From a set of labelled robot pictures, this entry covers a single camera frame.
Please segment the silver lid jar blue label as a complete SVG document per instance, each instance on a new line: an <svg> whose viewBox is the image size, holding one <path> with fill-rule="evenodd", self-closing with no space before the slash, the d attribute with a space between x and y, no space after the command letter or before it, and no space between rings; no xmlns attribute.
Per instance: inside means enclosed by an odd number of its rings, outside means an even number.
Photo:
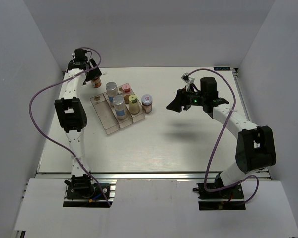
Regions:
<svg viewBox="0 0 298 238"><path fill-rule="evenodd" d="M127 117L126 105L123 96L117 95L113 97L113 106L118 119L125 119Z"/></svg>

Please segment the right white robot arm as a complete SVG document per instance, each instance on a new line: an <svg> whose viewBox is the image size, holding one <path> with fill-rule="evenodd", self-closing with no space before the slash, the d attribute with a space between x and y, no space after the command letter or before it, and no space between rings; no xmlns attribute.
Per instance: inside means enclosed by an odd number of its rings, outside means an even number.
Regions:
<svg viewBox="0 0 298 238"><path fill-rule="evenodd" d="M258 126L240 115L229 101L220 98L217 83L213 77L203 77L200 88L194 84L194 79L183 75L186 87L177 90L175 99L166 107L168 110L181 112L191 106L200 106L212 119L220 122L236 139L234 163L220 172L213 188L221 198L232 192L232 187L247 179L253 172L276 164L276 151L272 129L268 126Z"/></svg>

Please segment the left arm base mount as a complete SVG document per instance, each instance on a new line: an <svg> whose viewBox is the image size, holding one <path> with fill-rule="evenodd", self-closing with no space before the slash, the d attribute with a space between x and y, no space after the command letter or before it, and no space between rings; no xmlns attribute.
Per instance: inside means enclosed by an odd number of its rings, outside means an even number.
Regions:
<svg viewBox="0 0 298 238"><path fill-rule="evenodd" d="M100 183L101 188L91 176L72 175L64 181L66 185L63 207L71 208L109 208L113 203L113 185Z"/></svg>

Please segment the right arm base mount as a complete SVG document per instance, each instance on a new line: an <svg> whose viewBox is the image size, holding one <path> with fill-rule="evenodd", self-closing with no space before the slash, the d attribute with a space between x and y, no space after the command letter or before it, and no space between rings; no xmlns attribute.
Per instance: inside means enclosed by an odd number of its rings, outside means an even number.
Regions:
<svg viewBox="0 0 298 238"><path fill-rule="evenodd" d="M208 192L203 183L198 183L192 189L198 195L200 211L245 210L244 194L241 185L217 192Z"/></svg>

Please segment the pink cap spice bottle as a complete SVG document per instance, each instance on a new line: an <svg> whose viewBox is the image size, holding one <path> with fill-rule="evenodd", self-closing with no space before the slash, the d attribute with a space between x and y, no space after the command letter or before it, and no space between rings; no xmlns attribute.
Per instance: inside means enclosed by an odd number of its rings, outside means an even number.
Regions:
<svg viewBox="0 0 298 238"><path fill-rule="evenodd" d="M128 104L129 103L129 96L133 95L133 92L131 90L130 85L129 84L124 84L122 86L122 92L123 92L123 98L124 98L125 104Z"/></svg>

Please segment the yellow cap white bottle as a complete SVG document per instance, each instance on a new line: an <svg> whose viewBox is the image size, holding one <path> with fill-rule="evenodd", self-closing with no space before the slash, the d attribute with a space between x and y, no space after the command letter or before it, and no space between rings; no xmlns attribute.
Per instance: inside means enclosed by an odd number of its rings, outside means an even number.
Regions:
<svg viewBox="0 0 298 238"><path fill-rule="evenodd" d="M138 102L138 98L136 95L130 95L128 97L128 107L131 114L135 115L140 111L140 106Z"/></svg>

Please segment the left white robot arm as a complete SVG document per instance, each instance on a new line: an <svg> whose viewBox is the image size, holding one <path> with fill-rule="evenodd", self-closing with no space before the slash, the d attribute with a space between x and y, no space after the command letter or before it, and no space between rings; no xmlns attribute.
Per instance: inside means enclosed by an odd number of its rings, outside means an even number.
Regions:
<svg viewBox="0 0 298 238"><path fill-rule="evenodd" d="M90 172L85 159L84 128L87 126L87 115L80 100L83 85L98 80L102 73L92 57L91 48L78 48L72 53L64 74L65 90L54 102L61 128L65 131L72 155L72 172L75 177L82 177Z"/></svg>

